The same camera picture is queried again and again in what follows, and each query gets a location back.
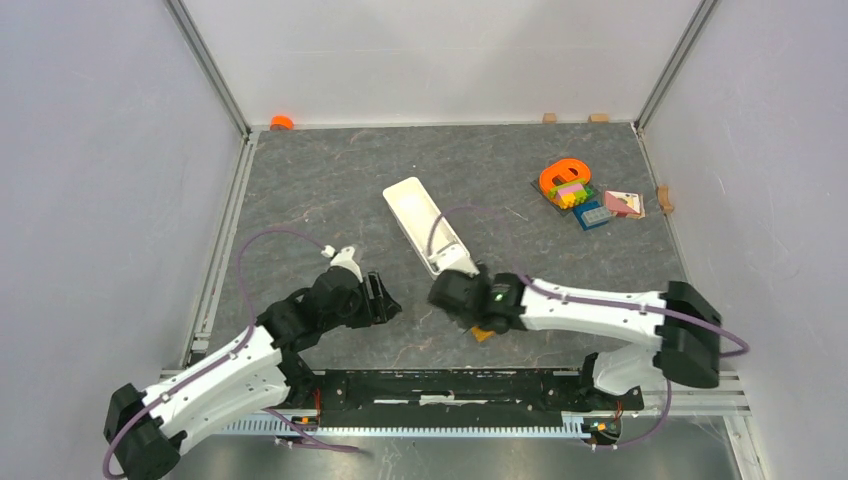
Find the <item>gray table surface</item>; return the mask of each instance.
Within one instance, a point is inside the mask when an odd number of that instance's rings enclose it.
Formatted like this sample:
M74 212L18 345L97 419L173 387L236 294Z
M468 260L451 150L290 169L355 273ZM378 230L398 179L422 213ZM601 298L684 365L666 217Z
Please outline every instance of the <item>gray table surface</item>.
M530 182L563 157L592 170L592 185L644 195L647 216L613 219L583 232ZM233 256L251 234L288 225L340 248L364 248L360 265L378 271L403 313L386 325L337 329L303 353L313 369L579 366L620 341L562 331L510 332L478 344L426 299L424 266L382 197L384 188L421 179L444 211L475 204L498 210L505 229L485 214L457 213L450 223L477 261L580 288L665 290L683 272L655 185L627 124L450 126L263 132L238 220ZM257 241L244 277L257 312L310 286L327 261L290 235ZM217 349L248 321L230 259L210 339Z

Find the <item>white wall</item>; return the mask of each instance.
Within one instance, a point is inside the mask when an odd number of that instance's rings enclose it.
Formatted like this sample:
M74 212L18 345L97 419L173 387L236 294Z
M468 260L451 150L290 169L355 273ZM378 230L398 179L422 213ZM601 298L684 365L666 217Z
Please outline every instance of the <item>white wall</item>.
M692 280L752 344L736 364L776 479L848 471L846 18L721 2L647 130Z
M0 477L100 478L175 362L239 147L159 1L0 6Z
M634 119L698 0L186 0L248 122Z

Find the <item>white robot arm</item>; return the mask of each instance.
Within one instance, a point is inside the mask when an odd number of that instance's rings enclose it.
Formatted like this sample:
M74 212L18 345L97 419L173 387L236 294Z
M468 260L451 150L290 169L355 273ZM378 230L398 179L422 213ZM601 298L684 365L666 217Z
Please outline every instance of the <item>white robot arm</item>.
M696 388L718 386L718 334L658 313L681 312L720 326L718 312L688 283L669 282L666 292L614 293L522 281L513 273L489 279L482 264L476 270L443 271L428 298L464 328L566 330L631 343L587 356L581 371L587 388L618 396L662 378Z
M142 392L132 384L115 391L103 432L108 442L130 418L161 399L116 446L127 477L161 478L181 455L245 415L284 402L303 403L314 391L315 375L299 352L333 328L381 324L400 312L379 275L370 272L363 278L354 257L354 247L343 248L311 288L272 304L255 326L179 375ZM250 330L248 343L233 353ZM212 366L223 357L227 361Z

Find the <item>orange toy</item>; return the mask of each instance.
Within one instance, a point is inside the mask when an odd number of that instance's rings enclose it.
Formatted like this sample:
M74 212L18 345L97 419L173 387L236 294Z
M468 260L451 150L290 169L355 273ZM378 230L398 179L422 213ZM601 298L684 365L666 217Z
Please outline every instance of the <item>orange toy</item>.
M589 171L589 167L585 163L576 158L563 158L542 170L542 174L539 175L539 190L550 195L551 191L558 185L575 180L586 185L591 179L592 172Z
M291 130L294 128L294 122L289 117L277 115L271 119L271 130Z

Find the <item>blue lego brick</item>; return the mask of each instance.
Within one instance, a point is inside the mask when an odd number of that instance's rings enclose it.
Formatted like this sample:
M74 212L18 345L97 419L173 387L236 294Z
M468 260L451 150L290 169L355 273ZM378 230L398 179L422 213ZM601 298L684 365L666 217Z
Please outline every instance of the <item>blue lego brick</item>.
M597 200L577 205L573 211L574 216L577 217L577 223L584 231L607 224L613 216L612 212Z

